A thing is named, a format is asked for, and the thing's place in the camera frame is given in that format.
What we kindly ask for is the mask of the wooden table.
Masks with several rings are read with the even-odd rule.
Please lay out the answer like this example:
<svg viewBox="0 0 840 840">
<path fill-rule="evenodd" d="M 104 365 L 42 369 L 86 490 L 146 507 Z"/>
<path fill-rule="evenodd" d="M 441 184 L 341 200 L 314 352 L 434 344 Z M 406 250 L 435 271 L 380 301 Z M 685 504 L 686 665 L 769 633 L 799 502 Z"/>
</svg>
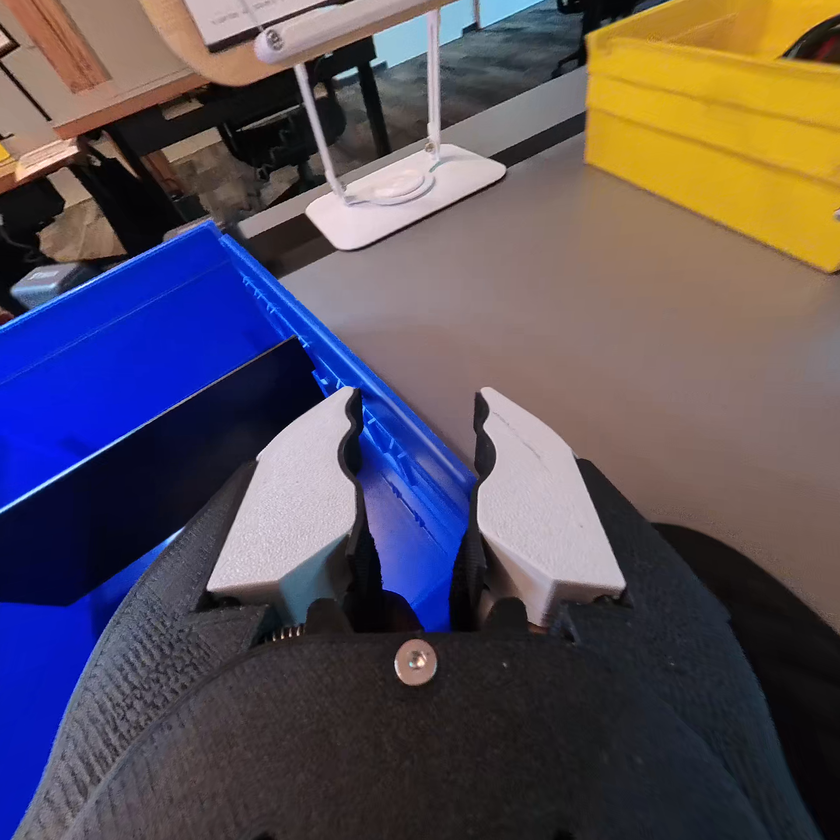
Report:
<svg viewBox="0 0 840 840">
<path fill-rule="evenodd" d="M 371 66 L 376 57 L 374 39 L 368 36 L 310 62 L 309 73 L 311 80 L 326 82 L 356 70 L 375 153 L 383 157 L 392 152 L 392 146 Z M 175 227 L 185 217 L 143 158 L 229 119 L 253 121 L 258 107 L 277 106 L 294 95 L 298 95 L 298 83 L 292 70 L 244 87 L 220 86 L 190 76 L 64 123 L 56 132 L 63 139 L 81 138 L 97 130 L 105 132 L 142 184 L 143 196 L 155 205 L 157 217 Z"/>
</svg>

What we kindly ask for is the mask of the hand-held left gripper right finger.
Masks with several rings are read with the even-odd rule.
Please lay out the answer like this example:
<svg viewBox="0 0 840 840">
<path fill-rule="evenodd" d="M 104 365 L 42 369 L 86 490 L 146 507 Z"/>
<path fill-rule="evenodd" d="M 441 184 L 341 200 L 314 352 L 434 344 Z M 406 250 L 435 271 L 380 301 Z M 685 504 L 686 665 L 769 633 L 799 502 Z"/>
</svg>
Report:
<svg viewBox="0 0 840 840">
<path fill-rule="evenodd" d="M 469 616 L 513 597 L 550 627 L 568 603 L 617 600 L 627 583 L 578 458 L 549 425 L 484 386 L 476 393 Z"/>
</svg>

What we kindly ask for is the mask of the yellow plastic bin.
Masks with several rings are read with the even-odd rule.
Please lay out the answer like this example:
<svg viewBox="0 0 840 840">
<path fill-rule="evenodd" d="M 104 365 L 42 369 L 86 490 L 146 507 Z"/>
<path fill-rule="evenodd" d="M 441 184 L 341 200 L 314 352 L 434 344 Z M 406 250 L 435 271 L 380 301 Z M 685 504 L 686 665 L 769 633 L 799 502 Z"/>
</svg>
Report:
<svg viewBox="0 0 840 840">
<path fill-rule="evenodd" d="M 837 273 L 838 65 L 783 54 L 838 10 L 674 1 L 591 32 L 585 162 Z"/>
</svg>

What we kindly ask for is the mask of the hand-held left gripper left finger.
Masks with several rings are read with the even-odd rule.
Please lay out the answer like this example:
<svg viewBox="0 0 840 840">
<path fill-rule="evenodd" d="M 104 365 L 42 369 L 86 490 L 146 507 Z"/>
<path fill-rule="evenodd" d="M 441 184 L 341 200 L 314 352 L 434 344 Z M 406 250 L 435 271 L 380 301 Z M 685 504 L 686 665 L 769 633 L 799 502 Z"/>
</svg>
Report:
<svg viewBox="0 0 840 840">
<path fill-rule="evenodd" d="M 361 390 L 346 385 L 259 452 L 208 594 L 274 606 L 285 625 L 303 624 L 319 599 L 344 596 L 364 508 L 361 408 Z"/>
</svg>

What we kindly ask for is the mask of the person's left hand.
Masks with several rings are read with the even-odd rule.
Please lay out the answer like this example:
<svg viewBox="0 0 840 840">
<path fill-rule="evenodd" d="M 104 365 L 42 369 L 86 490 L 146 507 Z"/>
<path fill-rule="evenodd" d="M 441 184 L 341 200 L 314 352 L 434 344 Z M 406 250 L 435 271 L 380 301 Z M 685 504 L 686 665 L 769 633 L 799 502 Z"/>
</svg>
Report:
<svg viewBox="0 0 840 840">
<path fill-rule="evenodd" d="M 423 634 L 419 621 L 408 601 L 393 591 L 383 591 L 380 601 L 381 632 L 389 634 Z"/>
</svg>

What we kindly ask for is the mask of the black padded wrist rest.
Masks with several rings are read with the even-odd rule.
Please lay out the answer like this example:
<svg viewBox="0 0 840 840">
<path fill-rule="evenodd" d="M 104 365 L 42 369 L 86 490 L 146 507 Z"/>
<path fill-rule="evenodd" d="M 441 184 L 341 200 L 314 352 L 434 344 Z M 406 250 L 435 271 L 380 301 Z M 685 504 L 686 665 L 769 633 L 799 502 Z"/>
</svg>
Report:
<svg viewBox="0 0 840 840">
<path fill-rule="evenodd" d="M 802 799 L 823 836 L 838 839 L 838 633 L 724 542 L 674 524 L 654 526 L 728 611 Z"/>
</svg>

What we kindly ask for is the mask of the black bin divider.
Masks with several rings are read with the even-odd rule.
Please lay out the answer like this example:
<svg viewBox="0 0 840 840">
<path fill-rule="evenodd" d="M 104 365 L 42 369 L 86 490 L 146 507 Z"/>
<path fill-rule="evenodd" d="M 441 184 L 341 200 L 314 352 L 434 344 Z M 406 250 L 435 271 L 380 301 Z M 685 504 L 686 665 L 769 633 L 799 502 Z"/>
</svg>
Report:
<svg viewBox="0 0 840 840">
<path fill-rule="evenodd" d="M 298 336 L 8 502 L 1 600 L 68 606 L 183 528 L 320 403 Z"/>
</svg>

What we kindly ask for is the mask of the white document stand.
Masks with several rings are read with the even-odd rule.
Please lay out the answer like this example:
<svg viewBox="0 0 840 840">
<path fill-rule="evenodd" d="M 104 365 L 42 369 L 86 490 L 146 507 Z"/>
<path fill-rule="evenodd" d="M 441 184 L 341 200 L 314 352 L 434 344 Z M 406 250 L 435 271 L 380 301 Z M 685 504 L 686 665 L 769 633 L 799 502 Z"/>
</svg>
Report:
<svg viewBox="0 0 840 840">
<path fill-rule="evenodd" d="M 337 250 L 373 245 L 499 183 L 507 173 L 503 163 L 443 141 L 439 28 L 444 5 L 439 1 L 355 1 L 317 10 L 315 3 L 307 3 L 289 18 L 259 28 L 254 42 L 257 59 L 294 70 L 330 189 L 308 205 L 306 215 Z M 425 14 L 427 28 L 425 145 L 345 185 L 333 168 L 306 63 L 358 35 L 382 31 L 420 13 Z"/>
</svg>

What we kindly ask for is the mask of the blue plastic bin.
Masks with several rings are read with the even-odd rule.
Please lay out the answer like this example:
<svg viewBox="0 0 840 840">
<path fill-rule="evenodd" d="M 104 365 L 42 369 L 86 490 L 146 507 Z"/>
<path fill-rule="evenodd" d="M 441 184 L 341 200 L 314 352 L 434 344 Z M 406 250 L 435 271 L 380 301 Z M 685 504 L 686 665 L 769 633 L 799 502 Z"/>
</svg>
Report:
<svg viewBox="0 0 840 840">
<path fill-rule="evenodd" d="M 324 396 L 362 392 L 369 523 L 383 583 L 427 631 L 474 479 L 372 368 L 210 224 L 2 327 L 2 507 L 296 335 Z M 66 606 L 2 602 L 2 838 L 18 828 L 95 643 L 177 535 Z"/>
</svg>

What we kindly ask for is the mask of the black office chair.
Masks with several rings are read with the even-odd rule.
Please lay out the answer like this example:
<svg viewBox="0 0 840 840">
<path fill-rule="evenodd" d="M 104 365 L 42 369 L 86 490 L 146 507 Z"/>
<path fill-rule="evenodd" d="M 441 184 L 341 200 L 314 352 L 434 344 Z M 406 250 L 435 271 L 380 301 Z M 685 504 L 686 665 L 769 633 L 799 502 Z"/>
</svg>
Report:
<svg viewBox="0 0 840 840">
<path fill-rule="evenodd" d="M 294 186 L 300 191 L 326 182 L 310 163 L 319 147 L 301 101 L 252 120 L 227 120 L 217 131 L 227 151 L 252 170 L 258 183 L 268 183 L 275 172 L 288 167 L 297 172 Z"/>
</svg>

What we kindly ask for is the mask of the grey desk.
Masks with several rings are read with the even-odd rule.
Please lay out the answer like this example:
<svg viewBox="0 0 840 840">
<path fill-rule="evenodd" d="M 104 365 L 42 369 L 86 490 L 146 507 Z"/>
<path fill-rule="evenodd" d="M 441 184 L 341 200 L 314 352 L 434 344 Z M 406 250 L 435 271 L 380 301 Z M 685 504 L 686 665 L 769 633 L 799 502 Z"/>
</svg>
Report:
<svg viewBox="0 0 840 840">
<path fill-rule="evenodd" d="M 490 385 L 838 629 L 838 276 L 586 165 L 586 82 L 446 129 L 506 176 L 376 245 L 335 252 L 309 194 L 238 235 L 468 465 Z"/>
</svg>

